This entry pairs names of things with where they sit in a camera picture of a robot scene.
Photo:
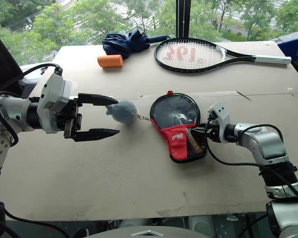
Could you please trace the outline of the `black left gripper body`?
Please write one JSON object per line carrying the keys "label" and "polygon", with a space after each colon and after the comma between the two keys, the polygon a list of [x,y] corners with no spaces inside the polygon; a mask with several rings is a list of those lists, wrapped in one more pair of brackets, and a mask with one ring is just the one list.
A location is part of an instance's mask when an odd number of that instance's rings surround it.
{"label": "black left gripper body", "polygon": [[56,113],[58,131],[64,132],[65,139],[76,139],[77,132],[81,129],[82,115],[78,112],[82,103],[78,97],[70,99],[65,107]]}

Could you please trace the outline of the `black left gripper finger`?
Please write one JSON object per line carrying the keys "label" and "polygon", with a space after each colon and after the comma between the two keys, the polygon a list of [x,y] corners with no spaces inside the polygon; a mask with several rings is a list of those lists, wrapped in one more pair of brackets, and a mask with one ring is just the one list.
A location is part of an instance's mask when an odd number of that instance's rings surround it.
{"label": "black left gripper finger", "polygon": [[81,104],[93,104],[94,106],[108,106],[119,103],[116,99],[108,96],[86,93],[79,93],[78,100]]}
{"label": "black left gripper finger", "polygon": [[105,129],[105,128],[93,128],[88,131],[77,131],[74,133],[75,142],[96,141],[105,139],[118,134],[120,130]]}

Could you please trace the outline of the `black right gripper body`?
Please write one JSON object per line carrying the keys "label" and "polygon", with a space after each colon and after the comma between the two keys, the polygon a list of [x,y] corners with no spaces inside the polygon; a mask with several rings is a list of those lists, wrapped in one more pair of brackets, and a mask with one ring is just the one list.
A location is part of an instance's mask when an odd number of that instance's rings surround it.
{"label": "black right gripper body", "polygon": [[213,142],[225,143],[224,129],[225,119],[216,113],[209,113],[205,127],[206,137]]}

